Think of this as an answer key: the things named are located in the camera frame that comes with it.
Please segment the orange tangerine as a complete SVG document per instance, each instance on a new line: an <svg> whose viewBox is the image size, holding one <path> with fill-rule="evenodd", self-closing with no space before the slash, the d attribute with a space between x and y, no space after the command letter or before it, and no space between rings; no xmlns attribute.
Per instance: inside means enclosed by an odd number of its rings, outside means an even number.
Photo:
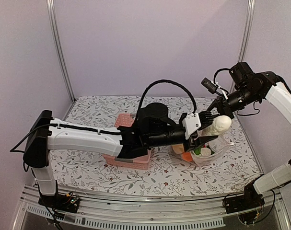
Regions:
<svg viewBox="0 0 291 230"><path fill-rule="evenodd" d="M187 162L192 162L193 161L193 158L191 156L191 153L190 152L184 152L181 154L181 158Z"/></svg>

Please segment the yellow peach fruit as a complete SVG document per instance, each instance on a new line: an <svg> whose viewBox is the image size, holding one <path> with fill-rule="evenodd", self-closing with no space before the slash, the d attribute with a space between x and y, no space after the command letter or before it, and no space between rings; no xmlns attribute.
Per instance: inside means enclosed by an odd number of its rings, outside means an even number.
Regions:
<svg viewBox="0 0 291 230"><path fill-rule="evenodd" d="M183 144L172 145L172 149L173 149L175 154L182 154L185 152Z"/></svg>

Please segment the pink plastic basket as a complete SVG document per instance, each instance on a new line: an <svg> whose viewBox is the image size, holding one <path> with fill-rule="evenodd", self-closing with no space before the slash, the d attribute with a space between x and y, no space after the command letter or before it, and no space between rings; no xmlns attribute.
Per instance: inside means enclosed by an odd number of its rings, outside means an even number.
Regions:
<svg viewBox="0 0 291 230"><path fill-rule="evenodd" d="M129 127L133 124L134 117L134 114L119 114L114 126ZM147 170L150 164L151 151L149 150L147 155L133 159L120 159L109 155L103 155L103 158L105 159L106 163L110 165L131 169Z"/></svg>

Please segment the clear zip top bag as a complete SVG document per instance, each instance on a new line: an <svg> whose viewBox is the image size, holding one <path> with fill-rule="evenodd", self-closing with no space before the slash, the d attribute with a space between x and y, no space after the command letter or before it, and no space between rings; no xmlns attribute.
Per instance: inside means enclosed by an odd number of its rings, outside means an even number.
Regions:
<svg viewBox="0 0 291 230"><path fill-rule="evenodd" d="M183 144L172 145L170 150L177 158L181 160L194 163L197 166L203 166L220 158L233 146L234 143L227 141L222 134L216 139L209 141L203 146L190 152L184 152Z"/></svg>

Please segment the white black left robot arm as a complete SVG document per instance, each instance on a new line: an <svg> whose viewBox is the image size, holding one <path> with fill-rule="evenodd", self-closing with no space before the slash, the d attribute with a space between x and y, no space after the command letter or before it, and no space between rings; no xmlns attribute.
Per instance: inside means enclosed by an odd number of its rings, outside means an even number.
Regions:
<svg viewBox="0 0 291 230"><path fill-rule="evenodd" d="M146 155L153 147L183 144L185 151L191 151L217 138L198 135L198 130L212 124L211 112L183 113L179 123L170 119L168 113L165 104L151 103L137 111L129 127L98 128L68 123L44 110L20 140L26 142L23 161L34 172L45 201L58 208L63 197L58 194L49 163L50 150L82 150L133 159Z"/></svg>

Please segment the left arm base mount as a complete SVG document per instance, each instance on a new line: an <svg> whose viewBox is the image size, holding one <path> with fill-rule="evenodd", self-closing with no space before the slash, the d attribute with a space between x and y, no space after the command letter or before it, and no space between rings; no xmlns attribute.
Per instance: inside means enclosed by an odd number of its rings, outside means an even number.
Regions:
<svg viewBox="0 0 291 230"><path fill-rule="evenodd" d="M39 191L38 203L52 210L60 210L69 213L77 213L80 206L80 196L73 195L72 192L62 195L56 192L54 195L43 195Z"/></svg>

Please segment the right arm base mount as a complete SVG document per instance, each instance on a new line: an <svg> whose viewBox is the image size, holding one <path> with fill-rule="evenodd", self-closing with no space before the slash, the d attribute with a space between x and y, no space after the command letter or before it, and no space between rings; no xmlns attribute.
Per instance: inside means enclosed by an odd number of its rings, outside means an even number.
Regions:
<svg viewBox="0 0 291 230"><path fill-rule="evenodd" d="M222 206L225 208L227 214L259 207L260 210L255 209L251 212L238 214L239 221L245 226L255 225L264 221L273 210L276 194L273 190L270 191L273 194L273 203L268 213L262 219L260 217L264 213L265 201L263 196L256 192L253 182L250 182L244 187L244 193L242 195L236 195L234 193L227 194L222 200Z"/></svg>

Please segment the white eggplant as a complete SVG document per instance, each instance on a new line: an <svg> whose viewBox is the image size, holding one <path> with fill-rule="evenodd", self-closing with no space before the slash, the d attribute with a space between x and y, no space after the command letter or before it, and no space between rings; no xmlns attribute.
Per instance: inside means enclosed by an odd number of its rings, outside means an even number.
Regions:
<svg viewBox="0 0 291 230"><path fill-rule="evenodd" d="M202 147L200 152L200 157L209 157L211 155L211 149L207 147Z"/></svg>

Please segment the green leafy vegetable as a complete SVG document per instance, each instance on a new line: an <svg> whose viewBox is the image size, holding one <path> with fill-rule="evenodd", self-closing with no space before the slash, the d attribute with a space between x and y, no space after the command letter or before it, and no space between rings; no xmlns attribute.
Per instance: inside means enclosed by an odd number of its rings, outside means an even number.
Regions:
<svg viewBox="0 0 291 230"><path fill-rule="evenodd" d="M195 150L193 150L193 152L195 155L200 155L201 148L195 149Z"/></svg>

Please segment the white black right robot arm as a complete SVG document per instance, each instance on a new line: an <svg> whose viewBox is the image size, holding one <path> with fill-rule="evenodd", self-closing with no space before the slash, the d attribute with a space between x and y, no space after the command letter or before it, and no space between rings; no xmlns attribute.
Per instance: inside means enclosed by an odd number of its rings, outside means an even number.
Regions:
<svg viewBox="0 0 291 230"><path fill-rule="evenodd" d="M227 90L222 89L216 82L217 75L221 71L229 72L235 83L236 90L234 92L229 94ZM260 123L262 125L259 128L268 127L269 131L273 131L271 135L277 141L279 139L280 143L287 144L288 136L282 135L282 131L285 130L286 132L286 128L282 127L282 125L284 125L283 121L285 120L291 126L291 88L283 77L272 71L255 73L247 62L238 62L231 68L218 69L213 75L213 80L204 78L201 84L210 93L219 95L208 107L207 111L216 108L219 115L225 115L231 119L234 117L234 112L244 109L247 105L262 103L263 100L267 101L283 116L281 119L282 124L277 121L277 118L273 119L273 115L267 115L266 118L261 118L258 125ZM217 93L218 88L221 88L224 94ZM252 182L252 190L240 197L240 205L244 209L250 209L258 202L258 194L263 194L277 187L283 187L290 182L291 159Z"/></svg>

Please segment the pale ridged gourd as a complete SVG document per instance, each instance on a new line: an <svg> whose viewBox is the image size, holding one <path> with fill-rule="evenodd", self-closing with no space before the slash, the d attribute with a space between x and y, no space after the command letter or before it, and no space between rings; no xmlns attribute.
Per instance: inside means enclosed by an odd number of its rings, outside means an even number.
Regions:
<svg viewBox="0 0 291 230"><path fill-rule="evenodd" d="M210 126L202 130L202 136L219 136L230 129L232 120L226 115L220 115L213 119Z"/></svg>

